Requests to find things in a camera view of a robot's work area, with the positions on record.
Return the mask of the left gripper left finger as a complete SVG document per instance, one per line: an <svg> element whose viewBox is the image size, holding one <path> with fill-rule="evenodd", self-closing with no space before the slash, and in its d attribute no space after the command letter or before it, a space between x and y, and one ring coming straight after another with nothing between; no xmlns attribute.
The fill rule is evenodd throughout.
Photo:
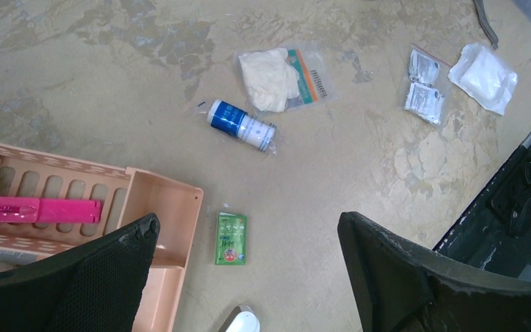
<svg viewBox="0 0 531 332"><path fill-rule="evenodd" d="M148 214L0 273L0 331L131 331L160 233Z"/></svg>

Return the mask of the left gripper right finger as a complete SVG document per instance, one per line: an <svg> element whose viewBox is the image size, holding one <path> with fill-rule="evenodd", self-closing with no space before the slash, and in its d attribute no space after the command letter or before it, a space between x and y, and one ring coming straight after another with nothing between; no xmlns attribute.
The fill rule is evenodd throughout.
<svg viewBox="0 0 531 332"><path fill-rule="evenodd" d="M359 212L337 224L364 331L531 331L531 282L460 263Z"/></svg>

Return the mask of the pink desk tray organizer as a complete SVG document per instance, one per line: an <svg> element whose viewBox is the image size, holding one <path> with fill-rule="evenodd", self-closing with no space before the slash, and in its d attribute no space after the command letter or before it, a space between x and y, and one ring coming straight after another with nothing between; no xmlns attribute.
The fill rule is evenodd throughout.
<svg viewBox="0 0 531 332"><path fill-rule="evenodd" d="M119 168L0 143L0 196L91 199L96 224L0 223L0 249L38 260L102 237L150 213L160 234L134 331L170 331L203 200L198 187L132 167ZM0 263L0 271L14 266Z"/></svg>

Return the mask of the orange cap marker pen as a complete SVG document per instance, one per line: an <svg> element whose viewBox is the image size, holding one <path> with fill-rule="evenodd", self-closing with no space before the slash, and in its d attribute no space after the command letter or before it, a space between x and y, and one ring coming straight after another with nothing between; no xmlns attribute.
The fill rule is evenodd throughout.
<svg viewBox="0 0 531 332"><path fill-rule="evenodd" d="M0 263L25 266L38 260L37 255L18 252L14 250L0 249Z"/></svg>

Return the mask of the green small box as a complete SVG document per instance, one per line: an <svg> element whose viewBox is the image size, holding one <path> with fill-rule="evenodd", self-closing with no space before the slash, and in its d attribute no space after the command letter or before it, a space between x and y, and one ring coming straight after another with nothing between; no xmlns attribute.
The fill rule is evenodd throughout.
<svg viewBox="0 0 531 332"><path fill-rule="evenodd" d="M217 266L246 264L247 227L244 214L218 213L214 259Z"/></svg>

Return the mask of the white stapler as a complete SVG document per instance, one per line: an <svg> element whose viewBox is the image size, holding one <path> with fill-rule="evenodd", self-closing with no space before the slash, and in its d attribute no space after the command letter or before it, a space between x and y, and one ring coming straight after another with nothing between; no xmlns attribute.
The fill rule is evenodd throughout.
<svg viewBox="0 0 531 332"><path fill-rule="evenodd" d="M261 324L255 312L247 305L233 308L218 332L260 332Z"/></svg>

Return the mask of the alcohol pad sachet pair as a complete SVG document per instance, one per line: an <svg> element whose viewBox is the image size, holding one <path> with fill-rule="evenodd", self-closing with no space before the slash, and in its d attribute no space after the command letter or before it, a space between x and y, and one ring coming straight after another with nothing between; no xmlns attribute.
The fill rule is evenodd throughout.
<svg viewBox="0 0 531 332"><path fill-rule="evenodd" d="M410 47L402 108L434 127L442 127L447 115L451 66L416 44Z"/></svg>

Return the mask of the blue white bandage roll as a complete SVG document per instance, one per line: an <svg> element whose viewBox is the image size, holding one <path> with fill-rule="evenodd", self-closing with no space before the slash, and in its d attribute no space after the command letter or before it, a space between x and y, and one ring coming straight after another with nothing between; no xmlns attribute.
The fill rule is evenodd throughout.
<svg viewBox="0 0 531 332"><path fill-rule="evenodd" d="M202 101L194 107L194 113L204 117L210 127L260 152L275 154L277 151L277 128L229 102L220 99Z"/></svg>

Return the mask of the beige gauze wrap packet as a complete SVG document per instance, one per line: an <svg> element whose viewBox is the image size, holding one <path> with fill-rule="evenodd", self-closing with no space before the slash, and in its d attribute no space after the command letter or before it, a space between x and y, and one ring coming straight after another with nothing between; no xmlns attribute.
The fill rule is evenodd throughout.
<svg viewBox="0 0 531 332"><path fill-rule="evenodd" d="M234 63L248 106L258 116L313 107L339 97L314 42L239 52Z"/></svg>

